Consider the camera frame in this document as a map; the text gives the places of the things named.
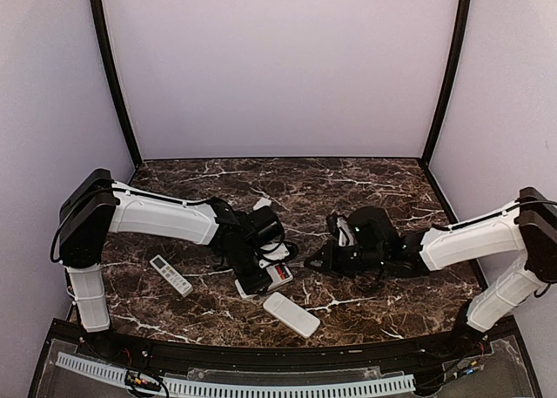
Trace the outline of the white TCL remote control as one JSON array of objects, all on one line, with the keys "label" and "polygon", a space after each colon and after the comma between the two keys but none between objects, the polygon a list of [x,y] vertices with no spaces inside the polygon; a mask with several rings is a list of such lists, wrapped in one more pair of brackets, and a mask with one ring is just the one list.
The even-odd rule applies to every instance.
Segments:
[{"label": "white TCL remote control", "polygon": [[251,285],[247,285],[247,290],[239,280],[235,280],[235,287],[244,300],[252,299],[256,296],[266,295],[278,290],[280,287],[293,281],[293,275],[288,266],[284,264],[271,265],[263,269],[259,274],[259,279]]}]

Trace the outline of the white battery cover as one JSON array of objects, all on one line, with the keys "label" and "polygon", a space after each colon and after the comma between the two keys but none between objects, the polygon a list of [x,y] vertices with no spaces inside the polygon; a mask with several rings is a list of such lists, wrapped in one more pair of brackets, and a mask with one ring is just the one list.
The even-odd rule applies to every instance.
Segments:
[{"label": "white battery cover", "polygon": [[253,210],[256,211],[258,209],[261,209],[265,206],[270,206],[272,204],[272,202],[267,199],[267,198],[260,198],[256,204],[253,206]]}]

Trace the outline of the small white buttoned remote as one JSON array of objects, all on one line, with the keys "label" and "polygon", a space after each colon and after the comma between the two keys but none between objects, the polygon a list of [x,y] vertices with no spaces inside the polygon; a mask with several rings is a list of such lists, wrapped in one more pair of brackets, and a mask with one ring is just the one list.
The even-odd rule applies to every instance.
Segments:
[{"label": "small white buttoned remote", "polygon": [[192,292],[192,284],[162,256],[156,255],[150,260],[150,264],[182,297],[187,297]]}]

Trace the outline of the red blue battery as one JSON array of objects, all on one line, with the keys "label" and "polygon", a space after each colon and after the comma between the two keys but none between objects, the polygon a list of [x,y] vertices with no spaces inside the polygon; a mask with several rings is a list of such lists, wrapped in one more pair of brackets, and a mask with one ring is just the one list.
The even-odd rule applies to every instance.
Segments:
[{"label": "red blue battery", "polygon": [[291,280],[292,279],[292,275],[289,272],[288,268],[285,265],[276,265],[274,267],[278,277],[281,280]]}]

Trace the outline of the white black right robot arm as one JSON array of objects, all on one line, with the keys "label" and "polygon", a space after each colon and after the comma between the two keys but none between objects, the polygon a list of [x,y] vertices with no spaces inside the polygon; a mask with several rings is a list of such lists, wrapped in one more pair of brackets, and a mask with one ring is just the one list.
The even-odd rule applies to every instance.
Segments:
[{"label": "white black right robot arm", "polygon": [[375,272],[413,279],[497,253],[516,253],[510,267],[461,312],[462,325],[445,337],[444,349],[461,358],[478,334],[530,296],[556,282],[556,203],[533,187],[500,209],[474,219],[401,236],[383,208],[366,206],[349,216],[326,219],[329,239],[305,260],[305,267],[335,277]]}]

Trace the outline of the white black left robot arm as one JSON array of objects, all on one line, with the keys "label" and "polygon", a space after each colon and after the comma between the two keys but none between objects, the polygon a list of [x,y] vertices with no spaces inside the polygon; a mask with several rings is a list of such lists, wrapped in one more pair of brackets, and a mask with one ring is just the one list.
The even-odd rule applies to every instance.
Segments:
[{"label": "white black left robot arm", "polygon": [[268,291],[269,265],[295,250],[287,245],[279,216],[269,207],[235,210],[221,198],[191,201],[146,192],[96,169],[63,203],[50,246],[50,261],[64,267],[88,343],[105,360],[123,352],[122,339],[109,328],[101,270],[108,233],[141,233],[208,246],[230,268],[247,294]]}]

